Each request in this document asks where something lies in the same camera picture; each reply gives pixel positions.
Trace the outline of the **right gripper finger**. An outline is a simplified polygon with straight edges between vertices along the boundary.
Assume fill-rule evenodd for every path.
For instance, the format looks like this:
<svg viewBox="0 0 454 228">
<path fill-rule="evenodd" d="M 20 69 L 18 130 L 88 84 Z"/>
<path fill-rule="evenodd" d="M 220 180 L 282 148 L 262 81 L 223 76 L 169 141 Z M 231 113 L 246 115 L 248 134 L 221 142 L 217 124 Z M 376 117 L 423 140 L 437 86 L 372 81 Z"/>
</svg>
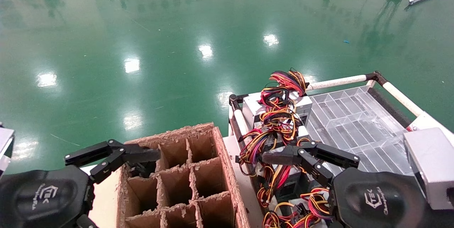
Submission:
<svg viewBox="0 0 454 228">
<path fill-rule="evenodd" d="M 358 168 L 360 157 L 350 152 L 329 146 L 320 141 L 301 144 L 302 149 L 321 162 L 330 163 L 341 168 Z"/>
<path fill-rule="evenodd" d="M 313 157 L 306 149 L 298 146 L 285 146 L 280 152 L 266 151 L 262 161 L 270 165 L 297 166 L 323 187 L 331 187 L 333 173 Z"/>
</svg>

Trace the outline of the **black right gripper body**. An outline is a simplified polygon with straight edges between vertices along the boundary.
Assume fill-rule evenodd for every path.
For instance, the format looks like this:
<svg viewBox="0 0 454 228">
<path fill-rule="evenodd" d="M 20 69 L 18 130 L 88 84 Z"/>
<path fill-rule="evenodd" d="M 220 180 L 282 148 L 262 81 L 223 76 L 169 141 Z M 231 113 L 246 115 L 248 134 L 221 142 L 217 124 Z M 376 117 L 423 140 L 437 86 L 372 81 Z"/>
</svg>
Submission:
<svg viewBox="0 0 454 228">
<path fill-rule="evenodd" d="M 348 168 L 331 184 L 331 210 L 344 228 L 416 228 L 426 200 L 413 176 Z"/>
</svg>

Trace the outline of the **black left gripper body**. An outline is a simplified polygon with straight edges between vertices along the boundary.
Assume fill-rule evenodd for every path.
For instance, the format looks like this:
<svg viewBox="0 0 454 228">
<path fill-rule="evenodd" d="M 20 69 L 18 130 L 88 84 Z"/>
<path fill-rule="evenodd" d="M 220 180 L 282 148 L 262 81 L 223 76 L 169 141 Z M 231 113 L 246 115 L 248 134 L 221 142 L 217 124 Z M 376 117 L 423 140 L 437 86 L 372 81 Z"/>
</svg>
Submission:
<svg viewBox="0 0 454 228">
<path fill-rule="evenodd" d="M 0 184 L 2 228 L 77 228 L 92 209 L 92 179 L 75 166 L 4 175 Z"/>
</svg>

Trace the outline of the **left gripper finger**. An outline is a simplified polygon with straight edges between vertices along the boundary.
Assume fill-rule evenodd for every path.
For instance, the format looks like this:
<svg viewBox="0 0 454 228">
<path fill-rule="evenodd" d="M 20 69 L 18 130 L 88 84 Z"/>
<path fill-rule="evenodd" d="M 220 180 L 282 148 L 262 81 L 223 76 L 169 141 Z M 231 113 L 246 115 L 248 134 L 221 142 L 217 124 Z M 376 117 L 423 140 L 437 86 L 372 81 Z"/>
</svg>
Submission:
<svg viewBox="0 0 454 228">
<path fill-rule="evenodd" d="M 102 183 L 124 164 L 129 166 L 130 177 L 149 178 L 155 171 L 157 154 L 112 154 L 90 171 L 92 183 Z"/>
<path fill-rule="evenodd" d="M 102 160 L 107 165 L 123 165 L 129 163 L 156 162 L 161 157 L 159 149 L 141 147 L 138 144 L 123 144 L 115 139 L 80 149 L 67 154 L 65 165 L 75 165 L 82 167 Z"/>
</svg>

